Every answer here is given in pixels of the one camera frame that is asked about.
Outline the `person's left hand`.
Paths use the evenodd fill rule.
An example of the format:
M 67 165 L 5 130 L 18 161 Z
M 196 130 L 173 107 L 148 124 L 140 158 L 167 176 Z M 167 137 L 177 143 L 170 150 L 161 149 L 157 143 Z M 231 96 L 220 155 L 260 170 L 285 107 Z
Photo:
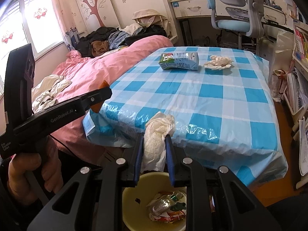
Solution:
M 41 175 L 48 192 L 57 193 L 63 186 L 58 149 L 50 137 L 47 139 L 43 154 L 46 157 L 44 162 L 39 153 L 16 154 L 9 162 L 8 190 L 15 199 L 25 205 L 35 202 L 38 198 L 26 178 L 27 172 L 35 171 L 42 166 Z

